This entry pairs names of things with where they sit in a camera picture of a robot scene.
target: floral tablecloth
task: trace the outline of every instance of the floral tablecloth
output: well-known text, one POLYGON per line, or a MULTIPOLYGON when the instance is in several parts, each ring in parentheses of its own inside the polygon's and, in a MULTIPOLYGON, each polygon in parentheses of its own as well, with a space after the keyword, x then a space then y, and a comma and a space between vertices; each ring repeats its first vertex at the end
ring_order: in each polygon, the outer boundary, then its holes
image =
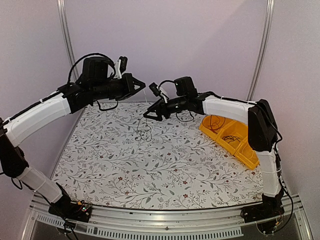
POLYGON ((249 170, 203 134, 198 127, 204 116, 181 122, 172 115, 146 125, 141 117, 148 106, 120 103, 107 112, 87 107, 53 180, 74 200, 123 208, 202 209, 261 200, 260 167, 249 170))

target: yellow bin compartment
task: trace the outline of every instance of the yellow bin compartment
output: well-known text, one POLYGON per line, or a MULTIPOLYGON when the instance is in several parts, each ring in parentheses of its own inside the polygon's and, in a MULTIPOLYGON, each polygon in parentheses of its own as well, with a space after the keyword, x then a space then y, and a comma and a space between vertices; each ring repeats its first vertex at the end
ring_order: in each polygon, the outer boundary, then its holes
POLYGON ((226 117, 206 116, 199 129, 235 156, 249 169, 254 170, 259 159, 248 143, 248 126, 226 117))

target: black joint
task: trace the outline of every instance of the black joint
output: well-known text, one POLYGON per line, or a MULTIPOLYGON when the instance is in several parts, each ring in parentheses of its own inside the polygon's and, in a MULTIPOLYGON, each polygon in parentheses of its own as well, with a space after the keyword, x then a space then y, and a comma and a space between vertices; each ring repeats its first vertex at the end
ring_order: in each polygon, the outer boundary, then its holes
POLYGON ((0 129, 0 162, 2 171, 10 178, 20 176, 29 164, 25 160, 24 152, 14 147, 6 135, 4 128, 0 129))
POLYGON ((198 95, 197 89, 189 76, 180 77, 174 80, 176 95, 186 96, 188 98, 195 98, 198 95))
POLYGON ((157 84, 155 84, 155 83, 153 82, 153 83, 151 83, 151 84, 149 85, 149 88, 150 88, 150 90, 153 92, 153 94, 154 94, 156 97, 160 96, 160 93, 161 93, 161 92, 159 91, 157 84))
POLYGON ((275 118, 269 103, 261 99, 248 109, 248 143, 258 152, 271 152, 273 144, 277 141, 277 128, 275 118))

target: floral patterned surface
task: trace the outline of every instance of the floral patterned surface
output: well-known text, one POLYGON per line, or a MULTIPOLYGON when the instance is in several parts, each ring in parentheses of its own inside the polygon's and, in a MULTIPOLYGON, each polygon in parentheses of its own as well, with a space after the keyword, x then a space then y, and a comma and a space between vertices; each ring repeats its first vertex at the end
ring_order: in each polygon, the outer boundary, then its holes
POLYGON ((149 105, 86 108, 53 180, 73 199, 104 206, 201 209, 260 200, 260 167, 249 170, 203 134, 198 127, 204 116, 181 122, 172 115, 146 125, 141 117, 149 105))

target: white backdrop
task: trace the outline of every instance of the white backdrop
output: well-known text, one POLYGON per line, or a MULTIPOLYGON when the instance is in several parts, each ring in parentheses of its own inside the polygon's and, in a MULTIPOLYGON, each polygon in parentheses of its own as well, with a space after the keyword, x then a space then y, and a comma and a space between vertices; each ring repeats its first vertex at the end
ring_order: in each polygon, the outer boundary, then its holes
POLYGON ((266 0, 66 1, 76 59, 124 55, 128 72, 147 85, 191 76, 201 92, 240 99, 254 73, 266 7, 266 0))
POLYGON ((283 174, 320 239, 320 1, 276 1, 254 100, 270 102, 283 174))
MULTIPOLYGON (((6 119, 66 84, 70 66, 56 1, 1 0, 0 11, 0 117, 6 119)), ((22 143, 30 165, 50 176, 77 115, 45 126, 22 143)), ((9 177, 0 177, 1 240, 21 239, 32 196, 27 187, 18 190, 9 177)))

